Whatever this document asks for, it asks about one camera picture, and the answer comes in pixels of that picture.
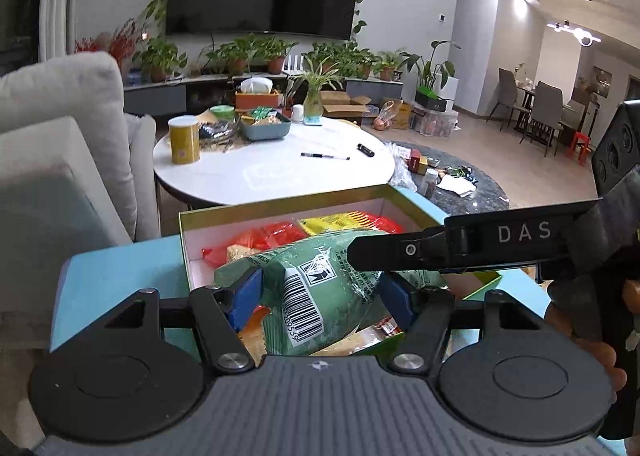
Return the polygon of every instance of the metal bolt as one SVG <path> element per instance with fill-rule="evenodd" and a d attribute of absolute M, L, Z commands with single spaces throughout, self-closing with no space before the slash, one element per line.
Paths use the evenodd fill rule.
<path fill-rule="evenodd" d="M 402 353 L 396 356 L 394 364 L 401 370 L 417 371 L 424 366 L 424 359 L 415 353 Z"/>
<path fill-rule="evenodd" d="M 220 355 L 218 363 L 226 370 L 244 370 L 249 365 L 249 358 L 241 353 L 225 353 Z"/>

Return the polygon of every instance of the green round container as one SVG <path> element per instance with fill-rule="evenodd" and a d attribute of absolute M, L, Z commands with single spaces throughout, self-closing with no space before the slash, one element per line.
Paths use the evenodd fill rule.
<path fill-rule="evenodd" d="M 209 110 L 218 120 L 233 121 L 236 119 L 236 108 L 233 105 L 215 105 Z"/>

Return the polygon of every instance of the gray ribbed panel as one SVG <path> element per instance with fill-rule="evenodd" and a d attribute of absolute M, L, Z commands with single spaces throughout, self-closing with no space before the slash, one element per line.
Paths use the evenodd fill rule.
<path fill-rule="evenodd" d="M 610 456 L 595 438 L 519 447 L 450 418 L 417 378 L 391 375 L 373 357 L 267 357 L 245 376 L 218 380 L 180 425 L 131 444 L 47 439 L 39 456 Z"/>

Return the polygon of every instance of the black planter box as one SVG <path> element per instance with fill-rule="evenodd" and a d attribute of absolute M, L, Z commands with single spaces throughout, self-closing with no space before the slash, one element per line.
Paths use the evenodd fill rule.
<path fill-rule="evenodd" d="M 415 92 L 415 101 L 425 109 L 437 110 L 440 112 L 445 112 L 447 110 L 447 100 L 444 100 L 444 98 L 430 98 L 419 90 L 416 90 Z"/>

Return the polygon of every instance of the black circular disc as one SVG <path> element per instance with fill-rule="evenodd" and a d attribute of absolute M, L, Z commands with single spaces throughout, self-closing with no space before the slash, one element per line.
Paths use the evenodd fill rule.
<path fill-rule="evenodd" d="M 612 402 L 604 368 L 557 333 L 510 330 L 453 354 L 438 377 L 459 417 L 502 438 L 569 440 L 594 431 Z"/>
<path fill-rule="evenodd" d="M 37 366 L 29 397 L 44 429 L 64 438 L 124 442 L 183 418 L 204 390 L 202 367 L 159 338 L 111 330 L 108 340 L 71 340 Z"/>

